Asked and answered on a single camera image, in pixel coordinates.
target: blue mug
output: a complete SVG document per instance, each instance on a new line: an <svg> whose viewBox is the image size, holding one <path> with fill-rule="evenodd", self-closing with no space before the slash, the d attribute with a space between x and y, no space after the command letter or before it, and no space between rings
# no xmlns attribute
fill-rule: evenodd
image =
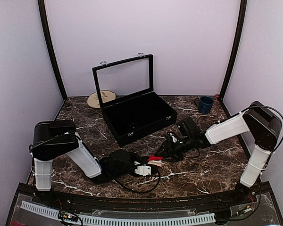
<svg viewBox="0 0 283 226"><path fill-rule="evenodd" d="M202 114L208 114L210 113L214 100L208 96L196 98L194 100L195 105L198 107L198 110Z"/></svg>

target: black frame post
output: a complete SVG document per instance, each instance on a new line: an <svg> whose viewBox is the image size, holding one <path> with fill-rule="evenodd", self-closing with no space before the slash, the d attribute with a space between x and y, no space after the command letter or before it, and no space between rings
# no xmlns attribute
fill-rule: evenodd
<svg viewBox="0 0 283 226"><path fill-rule="evenodd" d="M236 33L235 33L235 38L233 42L233 48L230 56L230 60L228 62L227 70L225 73L225 79L222 84L222 88L220 90L219 97L221 100L225 97L225 93L228 87L228 84L231 79L231 75L233 72L235 60L237 57L237 52L239 48L239 43L241 39L241 34L242 34L242 29L243 29L243 23L244 23L244 17L245 17L245 12L246 12L246 5L247 5L247 0L241 0L240 2L240 10L239 10L239 16L238 16L238 22L237 22L237 28L236 28Z"/></svg>
<svg viewBox="0 0 283 226"><path fill-rule="evenodd" d="M44 2L44 0L38 0L38 4L39 4L39 12L40 12L40 17L41 17L44 37L45 37L45 41L46 41L47 50L48 50L48 54L49 54L49 57L50 57L52 69L53 69L53 72L55 74L55 77L56 77L56 80L57 80L57 83L58 83L58 88L60 90L62 98L63 98L64 101L66 101L68 97L67 97L67 93L66 93L63 81L62 81L60 70L58 68L56 55L55 55L55 52L53 50L53 45L52 45L52 41L51 41L51 36L50 36L50 31L49 31L49 26L48 26L48 20L47 20L47 15L46 15L45 2Z"/></svg>

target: white vent grille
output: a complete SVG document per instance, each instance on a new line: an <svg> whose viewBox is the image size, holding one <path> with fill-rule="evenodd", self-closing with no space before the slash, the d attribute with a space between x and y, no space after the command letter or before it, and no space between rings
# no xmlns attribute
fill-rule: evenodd
<svg viewBox="0 0 283 226"><path fill-rule="evenodd" d="M58 220L58 210L40 206L34 203L22 201L22 209L35 214ZM100 218L80 214L85 226L193 226L215 222L215 214L204 214L184 218L167 218L167 219L117 219L117 218Z"/></svg>

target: open box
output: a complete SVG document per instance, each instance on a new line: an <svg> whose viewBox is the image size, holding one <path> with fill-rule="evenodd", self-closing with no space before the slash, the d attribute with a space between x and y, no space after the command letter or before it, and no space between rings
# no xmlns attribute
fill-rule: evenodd
<svg viewBox="0 0 283 226"><path fill-rule="evenodd" d="M95 86L103 118L120 147L176 122L177 112L154 92L153 55L101 64L92 69ZM118 98L105 100L105 90Z"/></svg>

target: dark marble tabletop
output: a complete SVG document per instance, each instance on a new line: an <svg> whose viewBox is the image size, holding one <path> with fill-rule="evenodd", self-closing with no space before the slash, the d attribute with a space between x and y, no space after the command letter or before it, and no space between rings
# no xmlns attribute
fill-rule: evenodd
<svg viewBox="0 0 283 226"><path fill-rule="evenodd" d="M195 97L162 96L177 112L177 121L191 116L201 129L207 129L217 120L226 116L215 99L210 114L200 114L192 104ZM57 120L73 120L82 140L99 159L119 149L110 130L105 124L101 110L90 108L87 97L71 97L61 109ZM172 125L155 132L123 149L138 155L153 155L160 147L167 131L180 135L177 127ZM171 198L199 194L211 194L232 190L247 164L247 158L238 138L233 137L217 145L202 149L196 159L185 158L181 162L165 162L161 169L161 181L158 187L148 194L135 194L123 189L116 182L95 185L81 169L66 156L60 156L53 162L52 188L73 194L93 195L110 198ZM186 155L194 156L196 151ZM119 180L134 190L148 190L156 183L157 177L134 178L130 175Z"/></svg>

